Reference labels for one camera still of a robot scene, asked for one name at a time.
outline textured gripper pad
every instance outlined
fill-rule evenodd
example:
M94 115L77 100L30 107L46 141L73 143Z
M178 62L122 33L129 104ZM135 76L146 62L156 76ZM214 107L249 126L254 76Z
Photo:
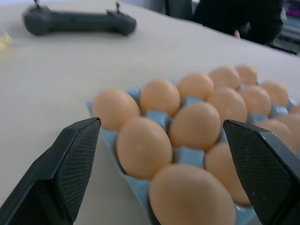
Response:
M256 133L232 123L224 129L241 184L262 224L271 224L294 179Z
M77 218L89 183L96 150L99 124L80 130L56 174L56 185L72 222Z

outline egg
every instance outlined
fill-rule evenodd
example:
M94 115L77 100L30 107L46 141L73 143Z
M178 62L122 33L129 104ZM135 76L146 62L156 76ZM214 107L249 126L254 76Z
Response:
M140 95L143 112L165 111L173 116L180 107L180 95L176 86L166 79L155 79L147 83Z
M209 75L215 88L228 87L237 89L240 86L240 76L232 67L219 67L213 70Z
M205 151L217 141L220 130L217 110L208 103L197 102L178 111L170 124L169 138L175 147Z
M256 126L273 132L276 136L293 152L297 152L297 143L292 132L283 122L278 120L266 120L256 124Z
M300 104L296 105L290 110L290 113L300 113Z
M248 206L250 201L236 173L233 158L227 142L221 142L206 153L204 166L229 191L233 201Z
M286 106L288 104L289 93L283 85L274 81L266 81L260 86L267 91L273 105Z
M297 149L300 150L300 114L279 115L274 119L284 123L290 129L297 143Z
M234 225L235 206L224 186L191 165L170 165L153 179L152 210L161 225Z
M268 116L271 112L271 99L265 89L256 85L249 85L239 90L248 113Z
M100 117L101 127L108 130L119 130L139 114L139 107L134 99L122 90L101 92L92 107L92 116Z
M117 157L124 171L151 180L172 162L172 146L166 132L153 120L138 117L126 123L117 140Z
M214 83L207 74L191 73L179 81L177 89L181 100L189 96L207 99L214 92Z
M218 111L223 124L224 120L246 122L247 108L243 98L231 88L219 88L208 99Z
M243 64L235 67L236 71L240 75L240 82L245 84L257 84L258 73L255 67Z

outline game controller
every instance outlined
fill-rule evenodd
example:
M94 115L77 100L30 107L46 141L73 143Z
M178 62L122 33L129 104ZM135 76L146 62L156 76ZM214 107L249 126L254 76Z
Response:
M30 7L23 15L26 29L33 35L41 36L52 32L96 32L111 31L128 35L135 31L136 20L120 12L120 4L116 3L116 11L107 14L53 12L48 7Z

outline black clothing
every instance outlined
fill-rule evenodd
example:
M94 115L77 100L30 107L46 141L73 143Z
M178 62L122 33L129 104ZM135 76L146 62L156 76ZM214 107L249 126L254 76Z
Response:
M230 35L238 30L242 39L266 44L281 31L282 6L283 0L201 0L193 21Z

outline white table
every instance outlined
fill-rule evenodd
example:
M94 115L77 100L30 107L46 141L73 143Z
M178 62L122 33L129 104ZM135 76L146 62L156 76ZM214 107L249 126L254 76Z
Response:
M49 6L97 12L113 9L114 2ZM108 33L34 37L22 25L25 8L0 8L0 29L13 38L13 44L0 52L0 204L64 127L89 117L84 103L103 89L126 89L154 77L179 79L191 71L247 62L258 68L260 80L281 82L300 101L300 58L129 5L122 5L122 10L138 21L130 37ZM101 139L76 224L146 224Z

